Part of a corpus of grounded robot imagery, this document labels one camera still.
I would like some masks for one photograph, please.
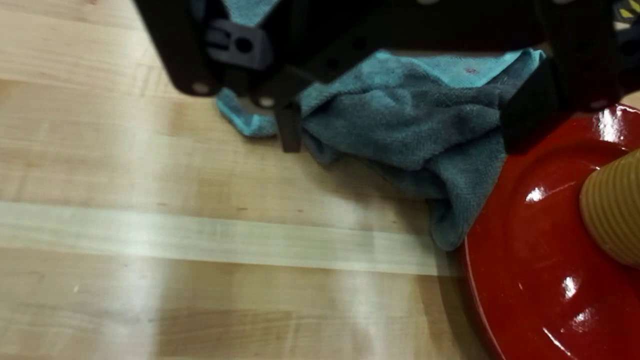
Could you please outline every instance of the red bowl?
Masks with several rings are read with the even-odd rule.
[[[640,358],[640,273],[599,248],[579,200],[588,174],[634,148],[640,114],[617,107],[509,157],[465,243],[474,307],[500,358]]]

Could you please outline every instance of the blue cloth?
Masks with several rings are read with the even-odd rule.
[[[279,0],[223,0],[230,21],[247,27],[256,27]]]
[[[301,95],[305,146],[321,164],[356,157],[432,211],[432,241],[456,250],[505,164],[500,108],[543,52],[500,57],[394,57],[376,52],[331,84]],[[247,113],[224,90],[220,113],[245,137],[275,137],[276,122]]]

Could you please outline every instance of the light wood surface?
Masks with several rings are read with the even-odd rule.
[[[0,358],[486,358],[427,235],[177,95],[131,0],[0,0]]]

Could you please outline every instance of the hardwood floor plank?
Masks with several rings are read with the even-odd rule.
[[[407,233],[429,208],[359,163],[243,141],[202,100],[0,82],[0,196],[207,218]]]
[[[409,235],[0,203],[0,248],[400,274],[456,274]]]
[[[0,284],[0,354],[486,357],[455,337],[470,322],[461,302],[444,304],[453,279],[3,250]]]
[[[14,15],[38,15],[58,21],[142,31],[134,0],[0,0]]]
[[[0,45],[4,80],[96,95],[180,96],[142,31],[105,29],[0,7]]]

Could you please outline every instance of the beige ribbed object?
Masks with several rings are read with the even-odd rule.
[[[640,151],[590,174],[580,193],[580,211],[604,253],[640,268]]]

